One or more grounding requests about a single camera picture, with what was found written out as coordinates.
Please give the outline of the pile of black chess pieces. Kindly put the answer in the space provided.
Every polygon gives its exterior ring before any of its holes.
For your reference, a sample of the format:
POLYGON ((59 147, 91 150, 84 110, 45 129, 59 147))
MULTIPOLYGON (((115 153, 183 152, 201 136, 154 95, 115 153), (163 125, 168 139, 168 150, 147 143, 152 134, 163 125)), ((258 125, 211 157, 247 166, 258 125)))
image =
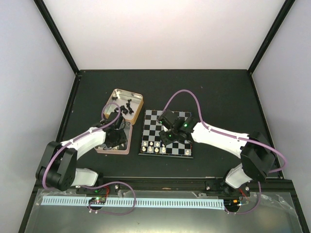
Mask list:
POLYGON ((134 110, 131 107, 132 99, 128 99, 125 104, 122 104, 121 102, 118 102, 118 99, 114 98, 114 102, 120 107, 120 110, 124 115, 131 115, 134 113, 134 110))

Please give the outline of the right controller circuit board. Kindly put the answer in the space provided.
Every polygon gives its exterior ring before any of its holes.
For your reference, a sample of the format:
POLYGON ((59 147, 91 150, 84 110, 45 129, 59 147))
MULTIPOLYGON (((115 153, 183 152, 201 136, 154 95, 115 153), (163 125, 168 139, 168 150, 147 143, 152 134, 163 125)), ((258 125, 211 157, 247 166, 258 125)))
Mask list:
POLYGON ((247 199, 225 199, 224 200, 224 206, 226 208, 240 207, 248 203, 249 201, 247 199))

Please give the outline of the pink metal tin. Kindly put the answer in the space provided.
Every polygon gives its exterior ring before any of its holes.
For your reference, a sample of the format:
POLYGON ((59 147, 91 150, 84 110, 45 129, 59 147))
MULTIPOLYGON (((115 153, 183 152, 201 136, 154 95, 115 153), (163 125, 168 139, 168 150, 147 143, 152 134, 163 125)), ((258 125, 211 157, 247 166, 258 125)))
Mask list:
POLYGON ((132 131, 133 126, 131 122, 126 121, 121 124, 121 128, 124 127, 124 133, 126 136, 126 141, 113 147, 109 148, 106 144, 101 144, 95 148, 97 153, 103 154, 129 154, 130 145, 131 145, 131 138, 132 138, 132 131))

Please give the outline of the black and grey chessboard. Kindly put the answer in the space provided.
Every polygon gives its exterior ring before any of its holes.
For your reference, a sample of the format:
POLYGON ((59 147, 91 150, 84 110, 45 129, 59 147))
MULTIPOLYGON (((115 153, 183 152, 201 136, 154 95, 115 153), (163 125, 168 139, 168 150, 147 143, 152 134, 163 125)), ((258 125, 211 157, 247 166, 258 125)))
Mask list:
POLYGON ((158 117, 162 114, 161 110, 146 110, 144 115, 143 122, 143 132, 141 139, 141 146, 139 155, 145 156, 163 156, 163 157, 176 157, 176 158, 193 158, 192 155, 192 145, 191 143, 185 142, 184 144, 179 142, 173 142, 165 146, 159 136, 163 126, 157 122, 158 117), (150 142, 153 142, 152 147, 154 148, 153 152, 148 152, 148 147, 150 142), (166 152, 162 153, 161 149, 165 147, 166 152), (159 152, 155 153, 155 148, 159 148, 159 152))

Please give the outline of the left controller circuit board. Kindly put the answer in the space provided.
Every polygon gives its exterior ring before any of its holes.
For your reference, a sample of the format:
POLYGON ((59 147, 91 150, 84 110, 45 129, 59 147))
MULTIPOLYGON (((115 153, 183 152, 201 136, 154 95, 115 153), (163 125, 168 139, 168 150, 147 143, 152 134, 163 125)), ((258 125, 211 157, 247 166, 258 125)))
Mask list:
POLYGON ((93 197, 88 201, 89 205, 92 204, 99 204, 99 205, 104 205, 106 202, 106 198, 105 197, 93 197))

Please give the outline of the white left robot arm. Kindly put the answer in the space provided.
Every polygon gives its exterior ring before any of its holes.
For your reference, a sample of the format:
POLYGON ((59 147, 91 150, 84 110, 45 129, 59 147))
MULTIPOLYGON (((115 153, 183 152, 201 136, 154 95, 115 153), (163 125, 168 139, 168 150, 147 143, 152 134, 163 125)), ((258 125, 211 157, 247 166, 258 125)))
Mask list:
POLYGON ((61 143, 50 142, 43 153, 35 178, 44 188, 66 191, 73 186, 87 186, 94 194, 101 193, 104 181, 88 168, 78 168, 77 161, 90 150, 104 146, 111 149, 127 141, 121 113, 112 112, 107 119, 90 127, 81 135, 61 143))

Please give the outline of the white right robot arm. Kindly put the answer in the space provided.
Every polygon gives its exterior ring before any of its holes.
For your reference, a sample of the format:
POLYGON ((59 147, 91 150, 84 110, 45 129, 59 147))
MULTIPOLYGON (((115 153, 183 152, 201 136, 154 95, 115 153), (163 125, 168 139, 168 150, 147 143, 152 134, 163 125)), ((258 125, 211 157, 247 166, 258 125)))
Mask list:
POLYGON ((276 153, 259 132, 235 133, 207 125, 193 117, 183 119, 170 110, 165 110, 157 119, 164 129, 159 135, 164 145, 173 142, 207 144, 227 151, 241 160, 230 169, 221 183, 222 192, 231 196, 245 183, 263 182, 276 159, 276 153))

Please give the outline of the gold metal tin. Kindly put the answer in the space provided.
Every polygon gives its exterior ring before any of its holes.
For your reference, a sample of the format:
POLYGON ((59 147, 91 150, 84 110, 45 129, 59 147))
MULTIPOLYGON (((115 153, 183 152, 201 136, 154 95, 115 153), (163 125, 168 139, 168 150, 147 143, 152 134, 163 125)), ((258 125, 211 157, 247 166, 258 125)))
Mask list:
POLYGON ((125 102, 128 99, 132 99, 131 107, 134 110, 133 114, 126 114, 124 115, 122 112, 122 116, 126 121, 131 122, 132 125, 134 125, 137 121, 137 118, 139 116, 139 113, 143 106, 143 95, 122 90, 122 89, 114 89, 112 94, 110 95, 105 109, 102 111, 102 116, 108 118, 110 113, 115 112, 117 113, 119 111, 118 108, 120 108, 113 100, 112 97, 118 97, 118 102, 121 102, 122 104, 125 104, 125 102))

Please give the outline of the controller circuit board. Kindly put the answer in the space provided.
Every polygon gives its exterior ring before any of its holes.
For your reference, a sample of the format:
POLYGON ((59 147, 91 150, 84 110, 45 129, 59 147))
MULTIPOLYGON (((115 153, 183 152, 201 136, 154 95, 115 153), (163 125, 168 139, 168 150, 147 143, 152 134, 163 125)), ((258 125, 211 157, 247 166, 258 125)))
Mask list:
POLYGON ((226 208, 240 207, 248 203, 249 201, 247 199, 225 199, 224 200, 224 206, 226 208))
POLYGON ((89 205, 92 204, 99 204, 99 205, 104 205, 106 202, 106 198, 105 197, 93 197, 88 201, 89 205))

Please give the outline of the black mounting rail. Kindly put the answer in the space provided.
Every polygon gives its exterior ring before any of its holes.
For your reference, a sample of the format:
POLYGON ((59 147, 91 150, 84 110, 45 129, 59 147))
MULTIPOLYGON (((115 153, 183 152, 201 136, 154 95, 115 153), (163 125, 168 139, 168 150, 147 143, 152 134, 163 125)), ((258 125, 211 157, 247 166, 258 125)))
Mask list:
POLYGON ((110 182, 124 182, 135 191, 203 191, 229 193, 232 188, 222 178, 99 178, 95 186, 110 182))

